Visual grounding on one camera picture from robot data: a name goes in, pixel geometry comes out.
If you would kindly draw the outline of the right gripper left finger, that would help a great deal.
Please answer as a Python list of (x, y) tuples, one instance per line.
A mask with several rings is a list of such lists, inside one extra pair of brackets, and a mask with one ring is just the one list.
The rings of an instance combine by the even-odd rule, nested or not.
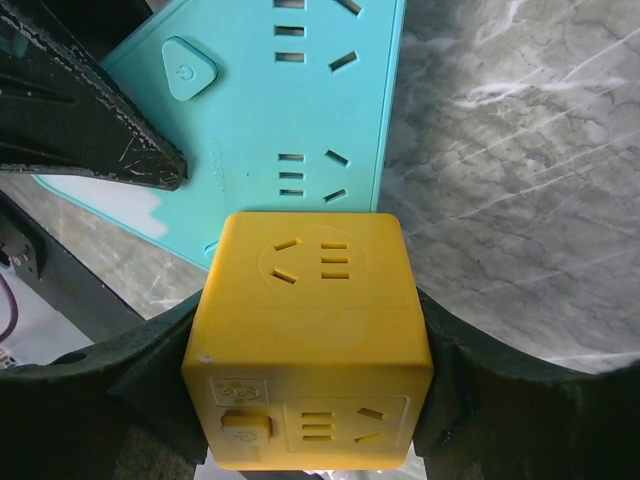
[(208, 446), (181, 365), (200, 298), (49, 365), (2, 371), (2, 478), (193, 478)]

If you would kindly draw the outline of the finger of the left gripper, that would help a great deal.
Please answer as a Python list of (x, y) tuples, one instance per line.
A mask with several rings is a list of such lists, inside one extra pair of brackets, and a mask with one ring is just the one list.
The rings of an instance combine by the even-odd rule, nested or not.
[(99, 63), (151, 14), (145, 1), (2, 2), (3, 173), (186, 180), (184, 156)]

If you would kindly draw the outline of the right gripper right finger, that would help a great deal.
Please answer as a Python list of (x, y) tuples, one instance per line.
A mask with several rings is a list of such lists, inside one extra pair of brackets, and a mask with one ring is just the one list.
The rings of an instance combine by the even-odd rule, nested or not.
[(413, 443), (427, 478), (638, 478), (638, 363), (575, 371), (419, 299), (434, 377)]

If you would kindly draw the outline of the yellow cube socket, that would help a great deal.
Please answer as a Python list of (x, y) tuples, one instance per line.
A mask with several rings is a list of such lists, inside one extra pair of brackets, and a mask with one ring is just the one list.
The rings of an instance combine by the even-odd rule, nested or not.
[(231, 215), (181, 371), (221, 468), (401, 466), (434, 364), (398, 220)]

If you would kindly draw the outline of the teal block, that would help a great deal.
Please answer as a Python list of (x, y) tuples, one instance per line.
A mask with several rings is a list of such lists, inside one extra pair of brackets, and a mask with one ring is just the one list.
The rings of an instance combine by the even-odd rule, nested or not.
[(164, 191), (41, 175), (200, 268), (238, 211), (377, 208), (406, 5), (171, 1), (102, 61), (186, 158)]

